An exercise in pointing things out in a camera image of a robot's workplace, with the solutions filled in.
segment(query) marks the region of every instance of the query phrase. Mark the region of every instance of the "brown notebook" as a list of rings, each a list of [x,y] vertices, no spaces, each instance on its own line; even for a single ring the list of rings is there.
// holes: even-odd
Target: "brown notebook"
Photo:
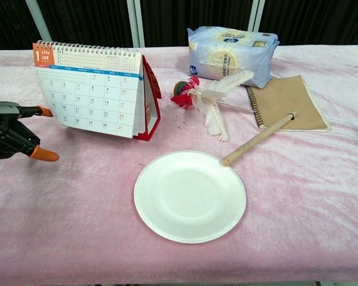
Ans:
[[[262,88],[246,87],[257,125],[264,129],[292,111],[297,117],[281,130],[328,131],[329,123],[320,115],[301,76],[271,79]]]

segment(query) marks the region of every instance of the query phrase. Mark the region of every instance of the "black curtain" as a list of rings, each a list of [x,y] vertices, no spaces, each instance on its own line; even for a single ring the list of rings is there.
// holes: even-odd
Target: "black curtain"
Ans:
[[[38,0],[52,40],[132,47],[126,0]]]
[[[0,49],[32,49],[40,38],[25,1],[0,0]]]
[[[187,28],[247,30],[252,0],[141,0],[146,46],[187,46]]]
[[[266,0],[260,31],[281,45],[358,45],[358,0]]]

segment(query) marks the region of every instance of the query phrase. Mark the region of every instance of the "plate rim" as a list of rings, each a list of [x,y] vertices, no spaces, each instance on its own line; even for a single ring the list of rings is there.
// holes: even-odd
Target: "plate rim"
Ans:
[[[245,213],[245,210],[246,210],[246,201],[247,201],[247,199],[246,199],[246,191],[245,191],[245,186],[244,186],[243,180],[241,180],[239,174],[234,169],[232,169],[230,166],[227,166],[226,168],[228,168],[230,171],[232,171],[232,173],[235,175],[235,177],[241,183],[241,186],[243,188],[242,194],[243,194],[244,205],[242,206],[242,211],[241,211],[241,214],[239,215],[239,217],[232,221],[233,223],[231,223],[231,227],[227,228],[227,229],[223,229],[223,231],[218,231],[218,232],[216,232],[215,235],[209,235],[208,237],[205,237],[203,239],[193,239],[193,238],[185,239],[183,237],[178,237],[176,235],[171,235],[171,234],[169,234],[169,233],[167,233],[167,232],[155,227],[153,225],[153,223],[150,223],[150,220],[144,215],[142,209],[140,208],[140,206],[137,203],[137,196],[136,196],[137,184],[138,184],[140,178],[142,177],[144,171],[146,169],[148,169],[148,167],[151,164],[153,164],[155,161],[158,161],[160,158],[170,156],[172,154],[177,154],[177,153],[199,153],[199,154],[206,155],[206,156],[212,157],[212,158],[217,159],[217,160],[220,161],[220,159],[218,157],[216,157],[216,156],[213,156],[213,155],[211,155],[209,153],[206,153],[206,152],[203,152],[203,151],[196,151],[196,150],[172,151],[172,152],[168,152],[168,153],[165,153],[165,154],[162,154],[162,155],[156,157],[150,163],[148,163],[147,165],[145,165],[143,167],[143,169],[140,171],[140,173],[139,173],[139,175],[137,177],[137,180],[135,181],[133,196],[134,196],[134,206],[137,209],[137,213],[138,213],[139,217],[141,218],[141,220],[144,222],[144,224],[146,224],[154,233],[156,233],[156,234],[160,235],[161,237],[166,238],[168,240],[175,241],[177,243],[183,243],[183,244],[200,244],[200,243],[207,243],[209,241],[216,240],[217,238],[222,237],[223,235],[225,235],[228,232],[230,232],[240,222],[240,220],[241,220],[241,218],[242,218],[242,216],[243,216],[243,214]]]

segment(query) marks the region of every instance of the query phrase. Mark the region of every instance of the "desk calendar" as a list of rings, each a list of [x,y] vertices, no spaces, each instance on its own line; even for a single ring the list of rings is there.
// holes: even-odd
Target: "desk calendar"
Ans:
[[[65,126],[149,140],[159,121],[158,82],[137,51],[33,44],[44,99]]]

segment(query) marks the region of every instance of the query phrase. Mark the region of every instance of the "spiral binding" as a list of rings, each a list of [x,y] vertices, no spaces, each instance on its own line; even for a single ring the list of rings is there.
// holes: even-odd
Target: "spiral binding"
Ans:
[[[260,127],[261,125],[264,125],[264,122],[263,119],[261,118],[260,110],[258,109],[256,95],[254,93],[254,90],[250,86],[246,86],[246,91],[248,91],[249,101],[251,102],[251,106],[255,114],[257,125]]]
[[[86,52],[86,53],[96,53],[96,54],[105,54],[105,55],[123,55],[127,57],[135,57],[137,54],[136,49],[128,48],[111,48],[109,46],[91,46],[91,45],[80,45],[78,43],[61,43],[61,42],[47,42],[47,41],[37,41],[37,48],[42,49],[53,49],[57,51],[75,51],[75,52]]]

